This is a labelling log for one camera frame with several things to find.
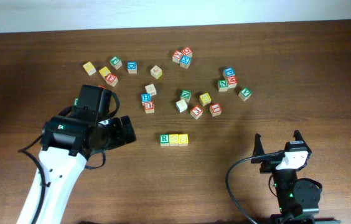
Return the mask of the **green R block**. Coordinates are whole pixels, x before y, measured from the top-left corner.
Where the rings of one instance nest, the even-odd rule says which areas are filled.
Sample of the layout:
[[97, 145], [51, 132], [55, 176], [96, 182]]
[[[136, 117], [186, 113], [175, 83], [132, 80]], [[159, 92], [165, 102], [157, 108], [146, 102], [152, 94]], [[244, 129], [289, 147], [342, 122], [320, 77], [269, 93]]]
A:
[[160, 135], [160, 146], [170, 146], [170, 140], [169, 140], [169, 135], [168, 134], [161, 134]]

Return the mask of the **yellow S block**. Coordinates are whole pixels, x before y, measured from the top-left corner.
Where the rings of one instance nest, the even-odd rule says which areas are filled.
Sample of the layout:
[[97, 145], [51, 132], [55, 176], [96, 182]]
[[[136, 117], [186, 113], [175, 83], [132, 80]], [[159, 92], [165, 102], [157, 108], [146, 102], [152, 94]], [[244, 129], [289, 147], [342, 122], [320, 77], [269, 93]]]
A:
[[179, 135], [178, 134], [170, 134], [169, 135], [169, 145], [170, 146], [178, 146], [179, 145]]

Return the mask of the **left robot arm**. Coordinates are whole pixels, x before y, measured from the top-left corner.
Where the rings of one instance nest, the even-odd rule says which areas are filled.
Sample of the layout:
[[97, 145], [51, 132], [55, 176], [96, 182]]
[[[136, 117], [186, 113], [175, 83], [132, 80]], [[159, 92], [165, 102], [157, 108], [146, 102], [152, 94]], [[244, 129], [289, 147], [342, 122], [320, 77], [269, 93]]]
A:
[[89, 158], [135, 142], [129, 116], [117, 118], [112, 101], [120, 106], [112, 91], [82, 85], [74, 104], [44, 124], [35, 140], [41, 145], [38, 157], [20, 149], [37, 170], [18, 223], [60, 223], [75, 182], [91, 168]]

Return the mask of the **blue H block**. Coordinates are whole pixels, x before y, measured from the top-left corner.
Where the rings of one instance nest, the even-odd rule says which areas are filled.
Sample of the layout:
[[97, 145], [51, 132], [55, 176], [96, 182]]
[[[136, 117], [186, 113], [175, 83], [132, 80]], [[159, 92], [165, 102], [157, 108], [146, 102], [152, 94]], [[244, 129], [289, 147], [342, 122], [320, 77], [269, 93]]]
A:
[[141, 95], [141, 102], [143, 105], [147, 102], [150, 102], [150, 101], [151, 101], [151, 95], [149, 93], [143, 93]]

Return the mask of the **red E block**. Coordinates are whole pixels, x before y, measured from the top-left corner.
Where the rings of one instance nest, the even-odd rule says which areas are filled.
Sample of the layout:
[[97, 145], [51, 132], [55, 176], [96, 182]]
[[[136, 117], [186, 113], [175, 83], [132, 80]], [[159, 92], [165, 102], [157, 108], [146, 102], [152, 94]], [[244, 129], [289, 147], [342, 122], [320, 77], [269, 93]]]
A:
[[116, 84], [118, 83], [118, 77], [116, 75], [113, 75], [112, 73], [109, 73], [106, 77], [105, 77], [105, 82], [109, 85], [109, 86], [116, 86]]

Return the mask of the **green V block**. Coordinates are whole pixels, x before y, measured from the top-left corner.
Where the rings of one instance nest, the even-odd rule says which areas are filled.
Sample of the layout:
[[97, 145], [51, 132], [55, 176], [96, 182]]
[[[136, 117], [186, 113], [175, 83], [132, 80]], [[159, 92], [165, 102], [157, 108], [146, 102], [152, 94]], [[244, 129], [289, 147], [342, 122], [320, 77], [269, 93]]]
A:
[[238, 97], [241, 100], [246, 101], [251, 96], [251, 94], [252, 94], [252, 92], [249, 88], [244, 88], [244, 89], [239, 91]]

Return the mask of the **red I block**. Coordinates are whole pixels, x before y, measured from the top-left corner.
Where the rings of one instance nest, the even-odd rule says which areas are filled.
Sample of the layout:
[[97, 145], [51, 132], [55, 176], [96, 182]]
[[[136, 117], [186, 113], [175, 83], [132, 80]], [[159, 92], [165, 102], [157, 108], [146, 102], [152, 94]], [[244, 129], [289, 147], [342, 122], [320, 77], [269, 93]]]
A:
[[212, 116], [218, 116], [222, 113], [222, 107], [219, 103], [214, 103], [210, 105], [210, 113]]

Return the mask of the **yellow block beside E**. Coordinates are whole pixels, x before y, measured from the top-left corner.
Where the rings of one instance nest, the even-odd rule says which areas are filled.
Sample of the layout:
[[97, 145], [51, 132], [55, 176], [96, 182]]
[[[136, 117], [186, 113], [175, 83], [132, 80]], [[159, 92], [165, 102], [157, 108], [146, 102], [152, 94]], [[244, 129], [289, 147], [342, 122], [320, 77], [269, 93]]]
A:
[[103, 67], [103, 68], [99, 69], [99, 73], [100, 73], [102, 78], [106, 78], [111, 72], [108, 69], [108, 67]]

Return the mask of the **blue D block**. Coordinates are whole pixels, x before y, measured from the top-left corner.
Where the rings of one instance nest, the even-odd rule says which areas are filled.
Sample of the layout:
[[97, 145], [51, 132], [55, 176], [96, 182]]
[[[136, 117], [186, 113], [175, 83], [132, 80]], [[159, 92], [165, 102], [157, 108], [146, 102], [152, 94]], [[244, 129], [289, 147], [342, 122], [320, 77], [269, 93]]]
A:
[[135, 61], [130, 61], [127, 63], [127, 70], [130, 74], [136, 74], [138, 72], [138, 66]]

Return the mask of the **green P block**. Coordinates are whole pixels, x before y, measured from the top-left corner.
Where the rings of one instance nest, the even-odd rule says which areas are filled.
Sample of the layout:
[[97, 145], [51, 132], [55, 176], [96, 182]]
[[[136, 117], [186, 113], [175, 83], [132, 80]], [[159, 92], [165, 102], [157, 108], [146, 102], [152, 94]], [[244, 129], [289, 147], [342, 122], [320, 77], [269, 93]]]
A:
[[118, 70], [120, 67], [122, 67], [122, 61], [119, 57], [114, 56], [113, 58], [110, 59], [110, 65]]

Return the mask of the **plain picture block top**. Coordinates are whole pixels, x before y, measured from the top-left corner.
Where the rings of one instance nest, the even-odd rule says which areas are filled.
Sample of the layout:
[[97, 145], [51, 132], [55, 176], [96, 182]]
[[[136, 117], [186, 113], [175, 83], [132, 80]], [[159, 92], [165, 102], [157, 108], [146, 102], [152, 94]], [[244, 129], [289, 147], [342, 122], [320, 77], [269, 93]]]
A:
[[158, 67], [157, 65], [153, 66], [152, 69], [150, 69], [150, 74], [155, 78], [155, 79], [159, 79], [162, 74], [163, 71], [160, 67]]

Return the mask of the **red 3 block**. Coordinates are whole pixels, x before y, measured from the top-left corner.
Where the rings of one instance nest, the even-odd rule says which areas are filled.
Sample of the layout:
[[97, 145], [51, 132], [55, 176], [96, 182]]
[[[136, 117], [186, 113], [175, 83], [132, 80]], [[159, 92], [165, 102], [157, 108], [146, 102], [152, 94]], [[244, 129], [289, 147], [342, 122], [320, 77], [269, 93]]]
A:
[[194, 119], [199, 119], [203, 114], [203, 109], [201, 107], [194, 106], [191, 111], [190, 111], [190, 115], [194, 118]]

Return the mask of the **red Y block top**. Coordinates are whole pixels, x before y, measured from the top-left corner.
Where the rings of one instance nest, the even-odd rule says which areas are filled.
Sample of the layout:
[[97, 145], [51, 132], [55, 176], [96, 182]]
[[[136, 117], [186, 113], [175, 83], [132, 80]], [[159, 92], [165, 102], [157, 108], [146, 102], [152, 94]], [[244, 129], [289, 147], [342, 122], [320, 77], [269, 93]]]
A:
[[183, 53], [181, 51], [176, 50], [173, 54], [172, 54], [172, 61], [175, 63], [180, 63], [180, 60], [183, 56]]

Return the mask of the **blue X block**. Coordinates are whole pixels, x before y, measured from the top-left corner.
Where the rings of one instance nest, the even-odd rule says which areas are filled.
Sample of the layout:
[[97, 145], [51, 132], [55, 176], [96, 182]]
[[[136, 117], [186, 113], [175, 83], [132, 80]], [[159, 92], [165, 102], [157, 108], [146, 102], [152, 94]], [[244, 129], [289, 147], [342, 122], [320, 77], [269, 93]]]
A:
[[191, 58], [186, 55], [183, 55], [180, 59], [179, 64], [182, 68], [188, 68], [190, 66], [190, 63], [191, 63]]

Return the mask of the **red Q block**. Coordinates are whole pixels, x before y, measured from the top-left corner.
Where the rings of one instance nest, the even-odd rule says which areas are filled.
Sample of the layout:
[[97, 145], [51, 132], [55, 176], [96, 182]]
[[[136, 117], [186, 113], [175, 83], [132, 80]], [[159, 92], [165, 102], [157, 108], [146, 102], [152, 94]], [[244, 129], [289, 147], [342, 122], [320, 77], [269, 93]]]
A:
[[186, 57], [192, 58], [193, 56], [193, 51], [189, 47], [185, 47], [181, 50], [182, 54], [185, 55]]

